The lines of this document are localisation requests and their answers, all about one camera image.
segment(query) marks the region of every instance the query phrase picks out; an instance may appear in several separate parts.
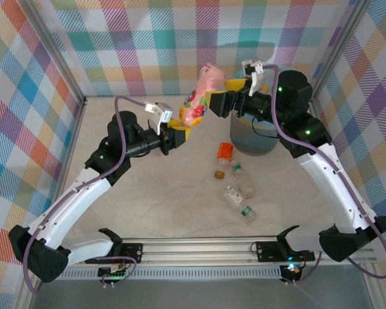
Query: yellow object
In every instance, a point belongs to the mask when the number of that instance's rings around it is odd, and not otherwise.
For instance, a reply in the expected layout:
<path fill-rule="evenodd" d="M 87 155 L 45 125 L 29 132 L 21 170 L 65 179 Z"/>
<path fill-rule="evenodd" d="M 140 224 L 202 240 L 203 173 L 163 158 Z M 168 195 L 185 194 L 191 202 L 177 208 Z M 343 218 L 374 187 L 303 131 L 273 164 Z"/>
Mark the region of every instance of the yellow object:
<path fill-rule="evenodd" d="M 263 92 L 269 92 L 269 90 L 270 90 L 270 88 L 267 87 L 266 85 L 263 85 L 263 86 L 262 86 L 262 91 L 263 91 Z"/>
<path fill-rule="evenodd" d="M 251 123 L 249 120 L 247 119 L 244 119 L 243 117 L 240 118 L 240 121 L 242 122 L 242 124 L 245 124 L 246 126 L 250 126 Z"/>
<path fill-rule="evenodd" d="M 185 107 L 182 105 L 179 109 L 179 119 L 183 120 L 184 117 L 185 117 Z"/>
<path fill-rule="evenodd" d="M 167 124 L 167 127 L 170 127 L 172 129 L 175 129 L 178 131 L 184 131 L 186 140 L 188 139 L 188 136 L 190 135 L 190 128 L 182 126 L 182 122 L 180 120 L 170 119 L 169 123 Z"/>
<path fill-rule="evenodd" d="M 225 91 L 208 91 L 208 92 L 206 92 L 205 99 L 206 99 L 206 103 L 207 103 L 208 108 L 210 107 L 212 95 L 216 94 L 216 93 L 225 93 Z"/>
<path fill-rule="evenodd" d="M 244 87 L 247 79 L 230 79 L 225 81 L 225 87 L 227 90 L 239 91 Z"/>
<path fill-rule="evenodd" d="M 197 117 L 196 119 L 193 120 L 191 126 L 194 127 L 198 125 L 202 121 L 203 117 Z"/>

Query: bottle cap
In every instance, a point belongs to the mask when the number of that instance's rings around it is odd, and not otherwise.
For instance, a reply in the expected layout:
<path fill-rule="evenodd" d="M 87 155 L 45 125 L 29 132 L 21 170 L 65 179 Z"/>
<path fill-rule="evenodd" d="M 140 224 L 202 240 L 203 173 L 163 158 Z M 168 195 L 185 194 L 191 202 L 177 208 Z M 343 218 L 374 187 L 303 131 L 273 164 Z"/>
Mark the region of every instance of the bottle cap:
<path fill-rule="evenodd" d="M 242 168 L 242 166 L 240 165 L 240 162 L 236 159 L 230 162 L 230 167 L 232 168 L 233 172 L 236 172 L 238 169 Z"/>
<path fill-rule="evenodd" d="M 222 171 L 216 171 L 214 172 L 214 176 L 217 178 L 217 179 L 223 179 L 225 177 L 225 172 L 222 172 Z"/>
<path fill-rule="evenodd" d="M 268 86 L 266 86 L 266 85 L 262 86 L 262 91 L 263 92 L 269 92 L 269 90 L 270 90 L 270 88 Z"/>

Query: pink plastic bottle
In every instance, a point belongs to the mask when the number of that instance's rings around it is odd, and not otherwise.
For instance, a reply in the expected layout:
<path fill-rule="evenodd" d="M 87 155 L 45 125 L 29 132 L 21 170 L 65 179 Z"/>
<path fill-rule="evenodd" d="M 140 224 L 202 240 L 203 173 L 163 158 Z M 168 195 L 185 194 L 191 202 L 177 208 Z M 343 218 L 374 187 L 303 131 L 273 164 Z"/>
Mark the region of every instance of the pink plastic bottle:
<path fill-rule="evenodd" d="M 179 118 L 185 126 L 195 126 L 203 118 L 208 104 L 206 92 L 215 91 L 225 81 L 225 73 L 208 63 L 200 69 L 198 85 L 179 110 Z"/>

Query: plaid wall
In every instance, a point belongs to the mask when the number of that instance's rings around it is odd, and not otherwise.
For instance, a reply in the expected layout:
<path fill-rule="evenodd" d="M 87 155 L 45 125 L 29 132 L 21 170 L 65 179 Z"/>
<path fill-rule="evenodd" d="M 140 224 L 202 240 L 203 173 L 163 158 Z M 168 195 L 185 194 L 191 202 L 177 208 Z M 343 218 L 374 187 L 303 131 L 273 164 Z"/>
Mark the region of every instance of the plaid wall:
<path fill-rule="evenodd" d="M 386 0 L 372 2 L 317 108 L 352 181 L 386 216 Z"/>
<path fill-rule="evenodd" d="M 50 206 L 78 103 L 16 0 L 0 0 L 0 308 L 21 264 L 8 231 Z"/>
<path fill-rule="evenodd" d="M 256 55 L 309 73 L 342 2 L 53 0 L 52 14 L 35 0 L 83 92 L 98 96 L 190 93 L 206 62 L 233 77 Z"/>
<path fill-rule="evenodd" d="M 311 84 L 315 85 L 318 77 L 322 73 L 323 65 L 326 63 L 326 61 L 329 59 L 329 56 L 331 55 L 331 52 L 335 48 L 336 42 L 339 40 L 340 36 L 342 35 L 343 27 L 346 25 L 346 23 L 349 20 L 350 15 L 352 14 L 353 9 L 355 8 L 356 4 L 358 3 L 358 0 L 349 0 L 349 4 L 347 5 L 342 18 L 339 20 L 338 25 L 336 27 L 335 32 L 332 35 L 332 38 L 330 39 L 329 43 L 327 44 L 326 50 L 323 54 L 322 59 L 320 60 L 313 76 L 311 79 Z"/>

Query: white label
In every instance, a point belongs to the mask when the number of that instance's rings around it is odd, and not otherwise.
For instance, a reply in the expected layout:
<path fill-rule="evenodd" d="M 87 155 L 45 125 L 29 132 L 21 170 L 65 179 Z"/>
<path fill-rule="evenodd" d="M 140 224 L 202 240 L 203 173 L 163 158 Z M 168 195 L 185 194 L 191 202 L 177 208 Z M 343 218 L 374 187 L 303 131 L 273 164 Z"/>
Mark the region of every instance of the white label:
<path fill-rule="evenodd" d="M 169 123 L 172 114 L 173 114 L 173 111 L 165 111 L 165 114 L 163 116 L 163 122 L 165 124 Z"/>
<path fill-rule="evenodd" d="M 227 194 L 235 203 L 240 204 L 243 201 L 243 198 L 240 196 L 240 194 L 231 186 L 228 185 L 225 191 L 225 194 Z"/>

